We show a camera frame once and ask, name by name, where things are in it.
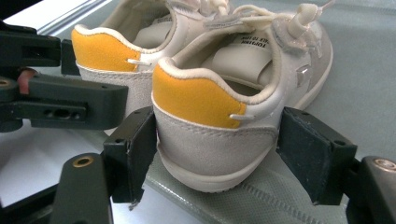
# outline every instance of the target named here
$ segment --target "shoe label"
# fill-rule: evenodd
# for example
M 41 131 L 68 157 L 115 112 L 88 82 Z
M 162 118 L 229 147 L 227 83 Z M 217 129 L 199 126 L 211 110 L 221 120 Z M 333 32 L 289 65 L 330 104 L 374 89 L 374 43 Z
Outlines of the shoe label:
M 154 22 L 152 24 L 157 24 L 157 23 L 161 23 L 161 22 L 166 22 L 166 21 L 172 21 L 172 16 L 171 14 L 168 14 L 164 17 L 155 19 Z
M 268 43 L 268 39 L 264 37 L 258 37 L 254 35 L 239 35 L 235 41 L 233 42 L 234 44 L 247 44 L 247 45 L 252 45 L 264 49 L 270 48 L 270 45 Z

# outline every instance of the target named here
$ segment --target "white shoelace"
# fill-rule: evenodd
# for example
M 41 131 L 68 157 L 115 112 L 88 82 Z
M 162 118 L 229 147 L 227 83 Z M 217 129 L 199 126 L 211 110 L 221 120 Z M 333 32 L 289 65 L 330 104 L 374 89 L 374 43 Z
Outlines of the white shoelace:
M 240 14 L 240 21 L 254 27 L 256 30 L 263 30 L 271 24 L 271 21 L 276 18 L 290 19 L 288 31 L 294 37 L 300 37 L 308 30 L 308 24 L 318 19 L 323 10 L 331 7 L 335 0 L 329 0 L 322 7 L 314 4 L 300 4 L 297 8 L 297 14 L 292 17 L 286 13 L 275 13 L 265 8 L 256 7 L 253 5 L 241 6 L 235 9 L 233 14 Z
M 131 63 L 131 64 L 145 65 L 145 66 L 151 66 L 152 65 L 152 63 L 142 62 L 142 61 L 138 61 L 138 60 L 135 60 L 135 59 L 128 59 L 127 62 Z
M 220 15 L 228 15 L 228 0 L 201 0 L 200 11 L 203 15 L 210 15 L 218 10 Z

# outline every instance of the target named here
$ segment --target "shoe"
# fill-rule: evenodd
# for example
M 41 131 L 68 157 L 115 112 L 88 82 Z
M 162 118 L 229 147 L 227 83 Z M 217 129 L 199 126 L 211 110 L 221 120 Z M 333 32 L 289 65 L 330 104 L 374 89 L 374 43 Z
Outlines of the shoe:
M 77 25 L 73 30 L 82 79 L 128 86 L 125 117 L 152 105 L 155 64 L 161 57 L 174 56 L 204 33 L 204 22 L 226 15 L 230 11 L 227 1 L 121 1 L 101 27 Z
M 173 177 L 203 192 L 231 189 L 276 147 L 284 106 L 304 109 L 329 74 L 332 44 L 316 19 L 331 3 L 297 13 L 241 6 L 159 60 L 152 101 Z

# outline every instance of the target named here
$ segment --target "white rubber sole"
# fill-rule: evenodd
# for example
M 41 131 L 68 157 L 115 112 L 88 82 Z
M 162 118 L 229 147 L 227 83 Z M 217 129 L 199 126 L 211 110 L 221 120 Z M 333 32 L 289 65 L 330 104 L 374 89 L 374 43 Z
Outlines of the white rubber sole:
M 198 175 L 184 168 L 181 168 L 166 156 L 160 145 L 157 145 L 158 151 L 160 152 L 160 156 L 163 161 L 163 165 L 174 178 L 192 189 L 196 189 L 201 192 L 211 193 L 223 192 L 228 189 L 232 189 L 233 187 L 241 183 L 256 169 L 256 167 L 262 162 L 262 160 L 265 158 L 265 156 L 268 154 L 272 147 L 274 146 L 270 146 L 265 149 L 264 152 L 260 156 L 258 156 L 255 161 L 253 161 L 242 170 L 239 170 L 229 175 L 211 176 Z

